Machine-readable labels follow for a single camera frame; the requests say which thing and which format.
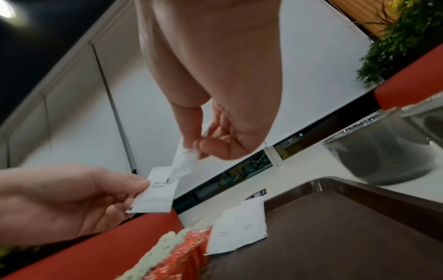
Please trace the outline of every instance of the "orange cushion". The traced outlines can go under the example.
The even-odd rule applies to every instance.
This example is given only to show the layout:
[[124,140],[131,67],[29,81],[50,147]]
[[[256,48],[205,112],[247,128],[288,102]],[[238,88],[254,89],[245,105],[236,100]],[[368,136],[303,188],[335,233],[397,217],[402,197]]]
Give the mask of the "orange cushion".
[[398,72],[375,90],[381,108],[418,103],[443,90],[443,44]]
[[137,264],[163,234],[182,229],[183,225],[174,211],[145,214],[29,265],[2,280],[113,280]]

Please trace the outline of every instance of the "ceiling light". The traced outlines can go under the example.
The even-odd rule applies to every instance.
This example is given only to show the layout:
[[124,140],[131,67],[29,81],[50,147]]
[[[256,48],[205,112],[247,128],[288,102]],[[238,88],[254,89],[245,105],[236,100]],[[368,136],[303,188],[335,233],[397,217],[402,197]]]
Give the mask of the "ceiling light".
[[0,0],[0,16],[4,18],[15,18],[17,16],[13,7],[6,0]]

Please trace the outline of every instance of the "green leaves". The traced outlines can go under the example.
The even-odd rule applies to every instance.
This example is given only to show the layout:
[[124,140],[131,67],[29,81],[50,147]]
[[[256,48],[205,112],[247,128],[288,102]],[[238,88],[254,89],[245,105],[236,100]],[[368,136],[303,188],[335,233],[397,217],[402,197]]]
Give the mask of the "green leaves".
[[386,27],[385,34],[371,44],[357,79],[371,84],[379,76],[392,71],[389,63],[406,55],[425,35],[443,22],[442,0],[403,0],[397,7],[399,19]]

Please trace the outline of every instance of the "stainless steel container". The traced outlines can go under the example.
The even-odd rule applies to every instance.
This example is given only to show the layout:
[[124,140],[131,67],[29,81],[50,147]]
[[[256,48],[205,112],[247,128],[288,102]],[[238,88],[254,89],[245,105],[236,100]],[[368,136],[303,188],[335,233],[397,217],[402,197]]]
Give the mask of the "stainless steel container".
[[372,185],[393,185],[434,168],[429,140],[393,108],[347,128],[323,146],[355,177]]
[[443,148],[443,92],[404,109],[401,117]]

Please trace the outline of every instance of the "brown tray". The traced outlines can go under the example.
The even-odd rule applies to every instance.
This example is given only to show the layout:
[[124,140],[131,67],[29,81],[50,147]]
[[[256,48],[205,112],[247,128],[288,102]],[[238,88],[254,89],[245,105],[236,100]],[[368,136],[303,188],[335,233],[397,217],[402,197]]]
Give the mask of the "brown tray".
[[215,256],[204,280],[443,279],[443,204],[340,178],[265,202],[268,237]]

